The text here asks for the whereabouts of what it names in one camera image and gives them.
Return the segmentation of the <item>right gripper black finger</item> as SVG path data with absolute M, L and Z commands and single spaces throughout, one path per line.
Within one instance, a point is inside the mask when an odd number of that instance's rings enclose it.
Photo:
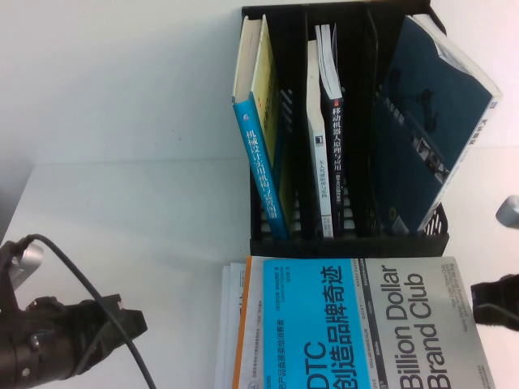
M 518 304 L 500 306 L 491 303 L 474 306 L 474 320 L 483 325 L 517 325 Z
M 497 281 L 474 284 L 470 289 L 475 305 L 518 304 L 518 275 L 506 275 Z

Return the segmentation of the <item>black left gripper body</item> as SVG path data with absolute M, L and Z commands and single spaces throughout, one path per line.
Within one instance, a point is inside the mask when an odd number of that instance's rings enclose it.
M 125 344 L 120 331 L 94 300 L 83 300 L 74 309 L 78 347 L 73 374 L 83 374 Z

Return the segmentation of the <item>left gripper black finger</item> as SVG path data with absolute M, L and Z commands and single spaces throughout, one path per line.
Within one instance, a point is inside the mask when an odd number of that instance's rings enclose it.
M 148 330 L 148 325 L 141 310 L 121 311 L 121 326 L 130 340 L 143 335 Z

